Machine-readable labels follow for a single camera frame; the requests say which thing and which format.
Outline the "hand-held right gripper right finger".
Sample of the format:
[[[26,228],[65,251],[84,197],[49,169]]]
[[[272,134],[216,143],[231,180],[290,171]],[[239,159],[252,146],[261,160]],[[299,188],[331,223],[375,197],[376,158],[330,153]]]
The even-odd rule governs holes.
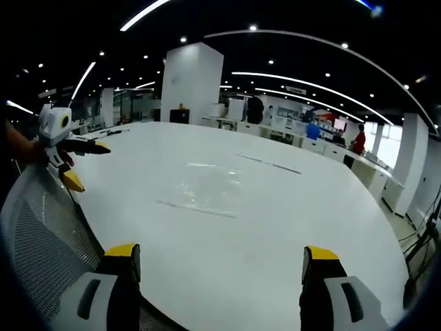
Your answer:
[[[324,248],[304,249],[299,306],[301,330],[389,329],[375,294]]]

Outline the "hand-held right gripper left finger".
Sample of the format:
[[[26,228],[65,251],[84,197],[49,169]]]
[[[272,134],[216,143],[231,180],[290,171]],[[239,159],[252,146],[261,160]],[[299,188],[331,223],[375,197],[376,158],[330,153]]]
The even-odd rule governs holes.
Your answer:
[[[140,255],[137,243],[106,251],[93,271],[62,294],[57,330],[138,330]]]

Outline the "person's left hand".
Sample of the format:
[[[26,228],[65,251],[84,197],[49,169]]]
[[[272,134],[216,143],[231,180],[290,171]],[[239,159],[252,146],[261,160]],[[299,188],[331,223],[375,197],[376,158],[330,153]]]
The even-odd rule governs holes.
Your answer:
[[[28,140],[8,120],[4,123],[6,141],[13,159],[27,164],[43,163],[48,159],[44,147],[38,141]]]

